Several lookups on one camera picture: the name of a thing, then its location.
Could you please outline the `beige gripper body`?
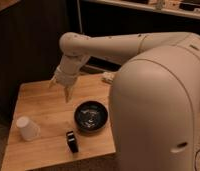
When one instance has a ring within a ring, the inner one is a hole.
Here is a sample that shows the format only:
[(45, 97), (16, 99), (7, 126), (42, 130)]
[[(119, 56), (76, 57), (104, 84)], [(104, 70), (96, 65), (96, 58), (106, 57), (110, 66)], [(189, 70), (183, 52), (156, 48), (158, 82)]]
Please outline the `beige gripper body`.
[(60, 65), (57, 66), (54, 72), (54, 78), (56, 82), (64, 87), (73, 86), (77, 81), (78, 75), (78, 70), (65, 71)]

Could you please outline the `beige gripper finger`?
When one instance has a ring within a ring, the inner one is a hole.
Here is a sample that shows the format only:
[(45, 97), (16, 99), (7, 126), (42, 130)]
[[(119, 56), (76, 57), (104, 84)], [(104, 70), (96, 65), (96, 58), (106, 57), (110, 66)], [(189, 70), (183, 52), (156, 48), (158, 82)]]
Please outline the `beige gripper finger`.
[(65, 92), (65, 101), (69, 102), (71, 100), (72, 94), (73, 94), (73, 87), (72, 86), (66, 86), (64, 88)]
[(56, 78), (52, 77), (52, 79), (49, 82), (48, 88), (52, 88), (57, 83)]

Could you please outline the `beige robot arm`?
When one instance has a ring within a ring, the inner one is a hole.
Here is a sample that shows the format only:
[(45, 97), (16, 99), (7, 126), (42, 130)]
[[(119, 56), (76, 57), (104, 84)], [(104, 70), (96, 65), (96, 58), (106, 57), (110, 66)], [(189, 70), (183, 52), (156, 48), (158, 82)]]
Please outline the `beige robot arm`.
[(162, 32), (89, 37), (67, 32), (52, 80), (71, 95), (94, 57), (116, 58), (109, 114), (120, 171), (194, 171), (200, 110), (200, 35)]

